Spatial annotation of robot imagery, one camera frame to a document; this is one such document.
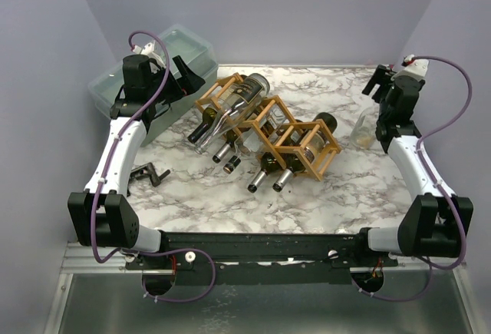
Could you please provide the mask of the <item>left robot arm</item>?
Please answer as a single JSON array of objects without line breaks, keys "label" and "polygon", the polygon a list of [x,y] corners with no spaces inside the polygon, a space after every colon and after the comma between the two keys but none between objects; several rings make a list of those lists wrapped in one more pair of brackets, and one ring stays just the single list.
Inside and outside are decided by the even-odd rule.
[{"label": "left robot arm", "polygon": [[133,162],[157,115],[156,106],[197,92],[205,83],[180,56],[173,57],[175,78],[155,58],[123,59],[124,82],[110,108],[110,133],[94,175],[84,190],[68,198],[68,210],[83,246],[115,247],[143,252],[154,269],[168,264],[165,235],[140,224],[127,201]]}]

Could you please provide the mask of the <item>green bottle silver capsule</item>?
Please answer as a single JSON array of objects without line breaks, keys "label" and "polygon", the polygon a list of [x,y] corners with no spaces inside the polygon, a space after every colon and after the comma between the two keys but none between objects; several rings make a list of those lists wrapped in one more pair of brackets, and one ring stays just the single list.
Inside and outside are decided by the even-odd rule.
[{"label": "green bottle silver capsule", "polygon": [[322,180],[334,157],[341,152],[333,137],[338,122],[329,113],[321,112],[308,123],[291,122],[286,127],[286,132],[275,145],[285,163],[282,174],[272,186],[276,192],[281,192],[296,174]]}]

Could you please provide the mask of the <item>dark green wine bottle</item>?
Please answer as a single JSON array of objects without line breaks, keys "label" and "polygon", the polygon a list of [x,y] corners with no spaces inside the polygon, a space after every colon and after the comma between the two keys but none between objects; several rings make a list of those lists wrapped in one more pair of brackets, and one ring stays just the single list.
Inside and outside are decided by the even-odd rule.
[{"label": "dark green wine bottle", "polygon": [[[213,96],[214,94],[218,94],[224,85],[227,85],[232,79],[234,79],[234,82],[232,82],[226,90],[222,93],[222,95],[218,98],[218,102],[222,104],[228,96],[236,89],[236,86],[240,83],[242,83],[247,76],[245,74],[241,74],[241,81],[236,78],[237,74],[234,74],[233,76],[228,76],[226,78],[220,78],[215,82],[215,84],[206,92],[208,96]],[[195,144],[211,127],[213,124],[215,118],[216,118],[216,112],[217,110],[215,107],[210,104],[208,107],[206,107],[203,112],[202,112],[202,120],[200,125],[187,137],[188,141],[191,144]]]}]

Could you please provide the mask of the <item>clear square liquor bottle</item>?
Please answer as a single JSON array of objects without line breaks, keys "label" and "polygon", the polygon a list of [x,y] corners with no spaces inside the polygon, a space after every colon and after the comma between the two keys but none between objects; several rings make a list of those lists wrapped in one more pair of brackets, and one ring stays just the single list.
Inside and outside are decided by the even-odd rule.
[{"label": "clear square liquor bottle", "polygon": [[[259,129],[268,139],[272,139],[276,136],[277,128],[285,120],[286,116],[282,109],[277,104],[274,104],[259,121]],[[255,155],[264,147],[261,137],[252,128],[242,134],[238,141],[235,154],[223,166],[223,170],[227,174],[231,174],[239,166],[245,155]]]}]

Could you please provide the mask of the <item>green wine bottle brown label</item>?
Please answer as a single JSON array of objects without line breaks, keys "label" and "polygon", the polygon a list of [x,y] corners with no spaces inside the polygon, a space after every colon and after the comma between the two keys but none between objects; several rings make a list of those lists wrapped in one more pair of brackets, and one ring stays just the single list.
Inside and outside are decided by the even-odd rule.
[{"label": "green wine bottle brown label", "polygon": [[234,149],[234,143],[238,137],[238,135],[235,134],[234,129],[250,117],[252,112],[261,103],[262,99],[263,97],[258,96],[250,103],[247,103],[243,98],[233,95],[230,103],[228,101],[223,103],[216,124],[213,125],[213,130],[209,137],[211,141],[222,136],[226,137],[224,145],[222,145],[212,157],[215,163],[218,164],[231,150]]}]

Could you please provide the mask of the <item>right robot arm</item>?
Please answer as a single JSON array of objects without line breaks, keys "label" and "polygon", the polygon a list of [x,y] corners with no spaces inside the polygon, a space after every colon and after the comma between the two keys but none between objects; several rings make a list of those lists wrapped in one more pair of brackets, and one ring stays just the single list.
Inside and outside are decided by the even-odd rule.
[{"label": "right robot arm", "polygon": [[410,55],[400,71],[377,66],[363,93],[379,106],[376,138],[384,153],[397,165],[410,193],[411,205],[397,227],[367,228],[365,240],[353,247],[354,260],[370,266],[381,253],[431,257],[465,256],[466,235],[473,203],[447,185],[426,152],[425,136],[412,116],[426,83],[432,56]]}]

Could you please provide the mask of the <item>tall clear glass bottle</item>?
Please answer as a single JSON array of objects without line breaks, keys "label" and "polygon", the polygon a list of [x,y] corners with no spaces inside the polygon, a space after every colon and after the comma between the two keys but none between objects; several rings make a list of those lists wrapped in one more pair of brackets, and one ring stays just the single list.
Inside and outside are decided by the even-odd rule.
[{"label": "tall clear glass bottle", "polygon": [[195,151],[203,154],[212,142],[237,127],[246,119],[247,114],[252,113],[269,90],[269,81],[259,73],[252,73],[236,84],[225,100],[218,100],[216,118],[211,128],[197,141]]}]

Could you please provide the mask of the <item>green wine bottle white label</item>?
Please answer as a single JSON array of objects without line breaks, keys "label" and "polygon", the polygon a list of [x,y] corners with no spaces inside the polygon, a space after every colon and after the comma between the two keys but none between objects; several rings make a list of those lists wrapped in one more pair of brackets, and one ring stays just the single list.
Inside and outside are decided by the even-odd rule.
[{"label": "green wine bottle white label", "polygon": [[[295,145],[300,141],[300,139],[302,137],[303,137],[303,133],[299,133],[297,131],[292,131],[290,133],[289,137],[287,137],[283,141],[282,146]],[[256,174],[254,179],[248,185],[248,191],[250,193],[255,193],[258,190],[259,186],[262,184],[262,182],[267,178],[268,175],[282,170],[282,167],[279,164],[276,157],[269,152],[265,152],[262,155],[261,160],[260,160],[260,165],[261,165],[260,171]]]}]

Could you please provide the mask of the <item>clear bottle black cap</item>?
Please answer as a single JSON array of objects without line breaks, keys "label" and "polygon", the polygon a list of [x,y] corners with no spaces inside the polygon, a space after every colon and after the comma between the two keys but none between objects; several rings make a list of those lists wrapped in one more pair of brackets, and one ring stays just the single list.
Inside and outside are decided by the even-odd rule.
[{"label": "clear bottle black cap", "polygon": [[362,150],[369,150],[376,141],[376,127],[379,109],[373,105],[364,109],[350,134],[353,146]]}]

